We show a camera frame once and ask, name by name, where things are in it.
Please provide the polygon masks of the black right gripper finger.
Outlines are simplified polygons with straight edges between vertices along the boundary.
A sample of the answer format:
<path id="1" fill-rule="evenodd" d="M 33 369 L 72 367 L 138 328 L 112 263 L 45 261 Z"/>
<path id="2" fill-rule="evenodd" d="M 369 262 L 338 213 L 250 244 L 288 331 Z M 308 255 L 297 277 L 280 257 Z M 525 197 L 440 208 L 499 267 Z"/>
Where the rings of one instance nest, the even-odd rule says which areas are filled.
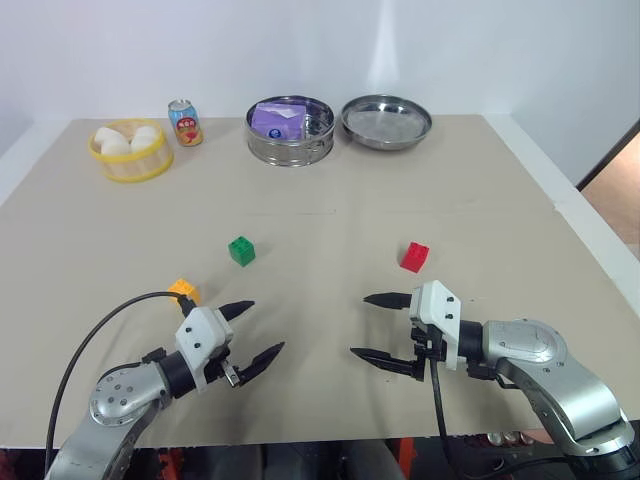
<path id="1" fill-rule="evenodd" d="M 404 376 L 414 377 L 413 361 L 394 358 L 388 352 L 370 348 L 351 347 L 350 351 L 376 368 Z"/>
<path id="2" fill-rule="evenodd" d="M 411 294 L 386 292 L 368 295 L 363 301 L 385 309 L 402 310 L 410 307 L 411 299 Z"/>

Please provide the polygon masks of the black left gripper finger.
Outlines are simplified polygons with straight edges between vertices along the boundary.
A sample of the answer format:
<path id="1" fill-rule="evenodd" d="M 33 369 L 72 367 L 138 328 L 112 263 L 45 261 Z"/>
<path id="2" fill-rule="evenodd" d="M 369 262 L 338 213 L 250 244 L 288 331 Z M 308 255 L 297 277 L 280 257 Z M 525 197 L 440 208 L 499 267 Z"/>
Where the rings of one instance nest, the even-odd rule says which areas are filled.
<path id="1" fill-rule="evenodd" d="M 233 319 L 239 317 L 254 305 L 255 302 L 252 300 L 242 300 L 222 305 L 218 308 L 218 310 L 227 322 L 231 322 Z"/>
<path id="2" fill-rule="evenodd" d="M 255 356 L 249 366 L 239 371 L 239 385 L 244 386 L 262 374 L 279 355 L 284 346 L 284 341 L 279 342 Z"/>

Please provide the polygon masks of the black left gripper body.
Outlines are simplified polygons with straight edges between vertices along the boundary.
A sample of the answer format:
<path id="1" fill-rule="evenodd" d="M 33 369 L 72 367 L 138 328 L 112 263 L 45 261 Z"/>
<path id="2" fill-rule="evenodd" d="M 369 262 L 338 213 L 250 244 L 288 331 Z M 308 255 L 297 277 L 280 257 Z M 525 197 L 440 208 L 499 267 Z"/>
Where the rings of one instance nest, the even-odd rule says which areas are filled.
<path id="1" fill-rule="evenodd" d="M 248 370 L 241 370 L 228 360 L 231 351 L 225 348 L 218 356 L 211 358 L 204 367 L 204 376 L 207 384 L 225 378 L 232 388 L 247 384 L 250 379 Z"/>

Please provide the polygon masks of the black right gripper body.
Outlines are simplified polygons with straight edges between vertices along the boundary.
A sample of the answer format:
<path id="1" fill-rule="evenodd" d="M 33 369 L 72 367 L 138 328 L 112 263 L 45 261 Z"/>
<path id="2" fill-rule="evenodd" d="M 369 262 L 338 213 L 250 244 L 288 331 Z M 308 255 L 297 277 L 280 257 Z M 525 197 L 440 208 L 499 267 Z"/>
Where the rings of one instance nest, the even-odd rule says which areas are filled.
<path id="1" fill-rule="evenodd" d="M 414 356 L 410 377 L 423 382 L 425 369 L 431 360 L 446 361 L 446 341 L 442 331 L 434 325 L 411 327 L 410 338 L 414 341 Z"/>

